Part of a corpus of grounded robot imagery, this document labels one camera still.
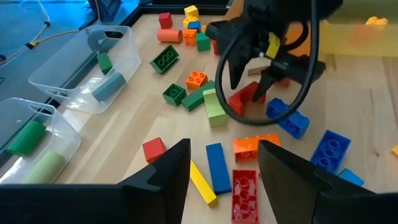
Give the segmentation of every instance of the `wooden table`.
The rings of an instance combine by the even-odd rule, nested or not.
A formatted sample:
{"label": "wooden table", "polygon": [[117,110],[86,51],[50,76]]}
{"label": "wooden table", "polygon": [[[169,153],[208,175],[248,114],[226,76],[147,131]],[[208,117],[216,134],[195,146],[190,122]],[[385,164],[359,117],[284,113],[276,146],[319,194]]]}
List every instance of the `wooden table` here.
{"label": "wooden table", "polygon": [[[183,16],[172,16],[175,28],[182,28]],[[221,17],[201,16],[202,23]],[[309,159],[326,129],[331,129],[352,143],[340,170],[347,167],[364,179],[375,192],[398,191],[398,158],[391,153],[398,144],[396,101],[398,71],[396,59],[379,57],[326,57],[328,70],[316,81],[300,112],[311,123],[304,137],[297,141],[278,126],[252,127],[233,119],[225,127],[211,129],[204,105],[191,113],[182,106],[168,105],[162,92],[170,84],[185,87],[193,70],[203,71],[214,79],[218,57],[213,51],[198,53],[196,47],[173,44],[180,60],[165,74],[156,74],[149,65],[167,44],[156,40],[159,28],[156,15],[142,16],[132,27],[142,63],[113,105],[104,113],[88,115],[65,110],[64,116],[79,130],[83,142],[57,183],[117,183],[147,165],[141,144],[161,137],[167,147],[181,138],[192,140],[192,159],[211,184],[205,146],[221,142],[229,174],[232,169],[257,169],[256,161],[235,164],[232,140],[259,134],[275,133],[282,147]],[[266,61],[255,60],[247,67]],[[239,88],[258,76],[243,76]],[[228,69],[224,71],[226,95],[229,89]],[[300,86],[288,89],[272,87],[267,101],[274,97],[290,103]],[[249,105],[248,115],[264,118],[264,105]],[[260,223],[275,223],[271,206],[261,183],[258,185]],[[190,182],[182,223],[229,223],[231,194],[219,196],[219,205],[208,208],[196,187]]]}

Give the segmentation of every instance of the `yellow block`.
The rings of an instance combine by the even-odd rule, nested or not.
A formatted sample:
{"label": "yellow block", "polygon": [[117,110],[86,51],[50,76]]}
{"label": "yellow block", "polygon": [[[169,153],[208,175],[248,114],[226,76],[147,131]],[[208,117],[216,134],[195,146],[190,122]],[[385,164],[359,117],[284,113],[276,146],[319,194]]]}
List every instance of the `yellow block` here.
{"label": "yellow block", "polygon": [[209,184],[207,184],[205,178],[199,172],[196,165],[191,161],[191,171],[190,177],[199,193],[207,203],[207,205],[212,208],[218,204],[217,196],[214,194],[214,191],[210,188]]}

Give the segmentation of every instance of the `red block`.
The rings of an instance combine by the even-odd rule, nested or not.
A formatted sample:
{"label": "red block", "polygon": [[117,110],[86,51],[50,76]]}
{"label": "red block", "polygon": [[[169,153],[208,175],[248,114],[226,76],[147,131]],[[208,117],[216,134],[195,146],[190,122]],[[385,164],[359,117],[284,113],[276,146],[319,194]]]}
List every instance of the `red block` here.
{"label": "red block", "polygon": [[[230,96],[229,107],[238,115],[243,116],[244,104],[247,102],[252,102],[257,86],[259,86],[258,82],[252,82],[234,95]],[[262,96],[258,102],[264,104],[266,102],[266,94],[264,94],[264,96]]]}
{"label": "red block", "polygon": [[159,23],[162,29],[171,28],[173,25],[172,16],[169,12],[159,14]]}
{"label": "red block", "polygon": [[232,223],[259,223],[257,171],[232,170]]}
{"label": "red block", "polygon": [[161,138],[155,138],[148,142],[142,144],[142,148],[144,149],[145,160],[148,163],[154,162],[159,156],[166,151],[166,147],[163,144]]}

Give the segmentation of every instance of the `black cable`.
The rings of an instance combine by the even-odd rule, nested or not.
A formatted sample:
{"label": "black cable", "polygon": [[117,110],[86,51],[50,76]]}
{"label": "black cable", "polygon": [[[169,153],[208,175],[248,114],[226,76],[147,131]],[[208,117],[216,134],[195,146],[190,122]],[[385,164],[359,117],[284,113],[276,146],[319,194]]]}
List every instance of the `black cable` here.
{"label": "black cable", "polygon": [[274,120],[271,119],[253,120],[253,119],[240,117],[228,106],[228,103],[226,102],[222,87],[223,70],[232,47],[242,37],[242,35],[243,33],[240,33],[231,41],[231,43],[229,43],[224,54],[221,56],[220,61],[218,62],[217,71],[216,71],[216,83],[215,83],[216,95],[218,101],[220,102],[220,105],[224,109],[226,114],[230,115],[233,119],[235,119],[240,123],[255,125],[255,126],[276,124],[278,121],[289,117],[299,108],[299,106],[304,101],[308,91],[310,90],[312,80],[315,75],[315,69],[318,60],[318,48],[319,48],[319,19],[317,14],[317,0],[311,0],[311,51],[310,51],[310,63],[308,64],[308,75],[305,77],[305,81],[301,86],[301,89],[297,94],[296,98],[294,99],[293,103],[289,106],[289,109]]}

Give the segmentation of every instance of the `green lego brick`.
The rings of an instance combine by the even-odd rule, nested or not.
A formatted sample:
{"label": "green lego brick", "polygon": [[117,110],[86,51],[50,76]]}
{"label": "green lego brick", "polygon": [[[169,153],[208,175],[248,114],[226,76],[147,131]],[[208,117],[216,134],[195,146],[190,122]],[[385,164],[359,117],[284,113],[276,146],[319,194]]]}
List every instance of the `green lego brick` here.
{"label": "green lego brick", "polygon": [[149,63],[157,73],[162,74],[177,61],[178,56],[178,52],[169,45]]}
{"label": "green lego brick", "polygon": [[98,54],[97,61],[102,73],[104,75],[108,74],[108,72],[112,69],[112,63],[108,55],[105,52]]}
{"label": "green lego brick", "polygon": [[185,107],[188,111],[192,111],[199,105],[201,105],[205,100],[203,98],[203,91],[209,90],[215,87],[215,83],[213,80],[209,80],[206,84],[201,86],[199,89],[195,90],[187,97],[182,100],[182,106]]}
{"label": "green lego brick", "polygon": [[174,106],[179,106],[182,99],[184,99],[186,96],[187,92],[185,89],[174,83],[163,92],[163,98],[165,101]]}

